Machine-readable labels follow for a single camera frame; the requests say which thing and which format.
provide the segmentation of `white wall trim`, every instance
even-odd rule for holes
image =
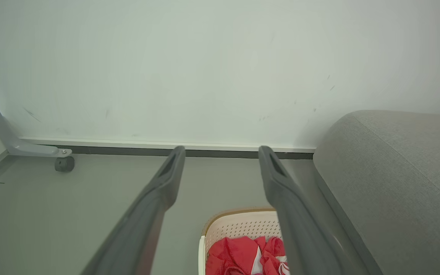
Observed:
[[[55,146],[93,146],[118,148],[145,148],[145,149],[172,149],[184,146],[187,150],[214,150],[214,151],[258,151],[259,145],[246,144],[207,144],[207,143],[175,143],[151,141],[107,141],[100,139],[55,139],[46,137],[21,136],[20,139],[35,144],[51,144]],[[314,153],[315,148],[294,148],[285,146],[270,146],[274,152],[283,153]]]

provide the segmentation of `red cloth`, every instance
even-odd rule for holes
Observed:
[[[248,237],[223,238],[208,251],[206,275],[253,275],[255,261],[260,261],[262,274],[280,275],[278,256],[285,256],[285,246],[280,238],[265,237],[252,240]]]

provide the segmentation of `red towel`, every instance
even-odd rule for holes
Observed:
[[[206,275],[290,275],[280,238],[223,238],[208,251]]]

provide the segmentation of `black baseboard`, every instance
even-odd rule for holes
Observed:
[[[88,155],[155,155],[168,156],[172,149],[142,149],[119,147],[93,147],[93,146],[57,146],[71,149],[74,154]],[[312,160],[313,153],[276,153],[280,160]],[[215,151],[215,150],[186,150],[187,157],[198,158],[238,158],[257,159],[258,152],[248,151]]]

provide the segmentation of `gray metal frame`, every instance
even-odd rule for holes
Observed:
[[[0,139],[10,155],[31,155],[38,157],[68,157],[72,150],[59,149],[55,146],[41,146],[22,141],[11,131],[5,117],[0,112]]]
[[[82,275],[150,273],[164,213],[178,196],[186,151],[176,147],[120,219]]]
[[[313,215],[308,199],[267,146],[259,162],[268,202],[276,209],[292,274],[366,275],[337,238]]]

